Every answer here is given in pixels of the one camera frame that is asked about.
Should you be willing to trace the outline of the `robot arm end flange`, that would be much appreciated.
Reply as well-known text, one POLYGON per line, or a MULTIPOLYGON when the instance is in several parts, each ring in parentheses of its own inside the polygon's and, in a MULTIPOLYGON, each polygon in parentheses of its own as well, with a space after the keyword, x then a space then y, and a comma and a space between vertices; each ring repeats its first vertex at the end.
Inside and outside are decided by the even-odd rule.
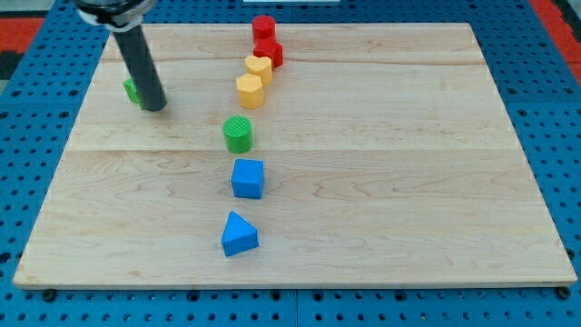
POLYGON ((143 22, 157 0, 73 0, 79 16, 89 25, 127 32, 143 22))

